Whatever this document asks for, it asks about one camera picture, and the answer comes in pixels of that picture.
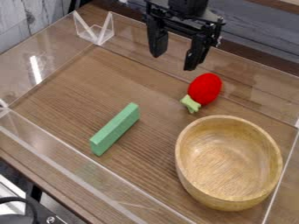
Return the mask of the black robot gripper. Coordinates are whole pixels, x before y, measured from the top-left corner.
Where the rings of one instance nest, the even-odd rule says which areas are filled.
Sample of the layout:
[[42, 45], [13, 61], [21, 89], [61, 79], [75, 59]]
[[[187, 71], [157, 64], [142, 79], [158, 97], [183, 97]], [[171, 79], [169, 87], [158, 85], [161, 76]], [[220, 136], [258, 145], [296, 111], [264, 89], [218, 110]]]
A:
[[169, 31], [191, 37], [185, 71], [193, 71], [205, 61], [212, 46], [221, 44], [225, 18], [209, 8], [210, 0], [145, 0], [150, 52], [161, 57], [169, 47]]

